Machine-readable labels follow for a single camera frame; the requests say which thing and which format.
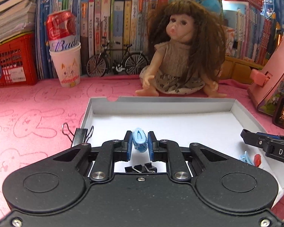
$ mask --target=paper cup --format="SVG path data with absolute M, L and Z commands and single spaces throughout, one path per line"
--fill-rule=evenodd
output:
M 62 87 L 71 88 L 80 83 L 80 48 L 79 43 L 67 50 L 49 51 Z

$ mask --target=beer can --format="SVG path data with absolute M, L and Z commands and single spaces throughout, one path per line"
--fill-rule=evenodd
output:
M 49 14 L 46 30 L 51 51 L 63 51 L 78 45 L 76 18 L 70 10 Z

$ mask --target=doll's hair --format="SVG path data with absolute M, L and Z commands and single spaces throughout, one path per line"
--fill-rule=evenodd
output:
M 175 1 L 159 7 L 148 20 L 148 49 L 150 57 L 155 53 L 156 44 L 167 42 L 166 33 L 170 16 L 186 14 L 194 19 L 194 35 L 189 42 L 188 72 L 183 74 L 180 82 L 188 81 L 198 72 L 206 74 L 213 81 L 218 81 L 218 72 L 225 60 L 226 38 L 223 22 L 215 13 L 192 1 Z

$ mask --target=pink blanket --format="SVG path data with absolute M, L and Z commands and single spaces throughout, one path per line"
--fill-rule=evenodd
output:
M 233 80 L 222 81 L 219 91 L 240 101 L 264 126 L 267 132 L 284 135 L 260 114 L 247 95 L 248 85 Z M 70 147 L 61 133 L 67 122 L 71 130 L 80 127 L 90 97 L 133 96 L 141 84 L 137 76 L 83 78 L 71 89 L 62 88 L 56 79 L 40 81 L 35 86 L 0 89 L 0 218 L 9 212 L 2 195 L 2 183 L 11 172 Z M 191 95 L 205 97 L 202 92 Z M 284 197 L 273 211 L 284 219 Z

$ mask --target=floral skirt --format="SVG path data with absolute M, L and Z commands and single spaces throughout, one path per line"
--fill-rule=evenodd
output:
M 143 79 L 147 68 L 148 66 L 142 69 L 139 75 L 141 79 Z M 179 79 L 179 77 L 173 77 L 158 70 L 155 79 L 151 81 L 151 85 L 161 93 L 174 95 L 189 95 L 202 89 L 205 85 L 199 77 L 191 77 L 187 83 L 181 85 L 179 84 Z

